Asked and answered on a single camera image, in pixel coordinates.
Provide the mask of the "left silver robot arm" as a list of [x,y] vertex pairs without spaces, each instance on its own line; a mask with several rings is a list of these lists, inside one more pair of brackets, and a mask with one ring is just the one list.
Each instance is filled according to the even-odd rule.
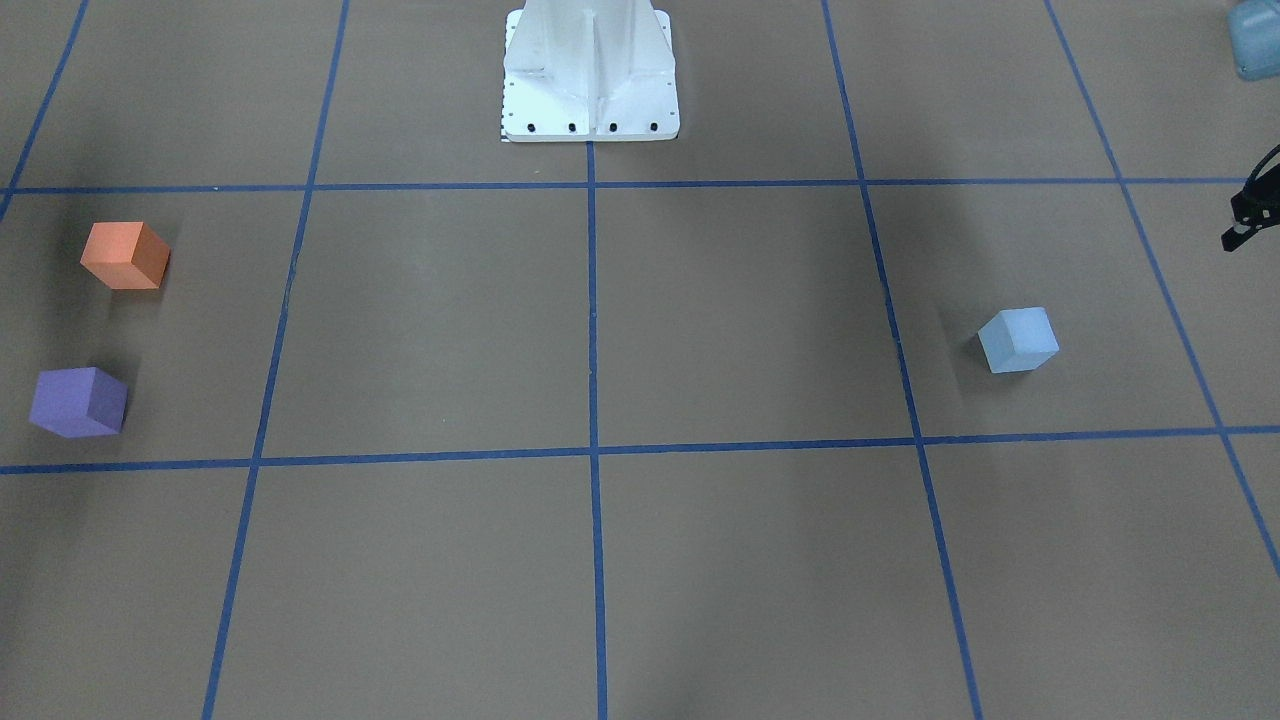
[[1279,1],[1239,1],[1228,14],[1236,73],[1261,81],[1279,73]]

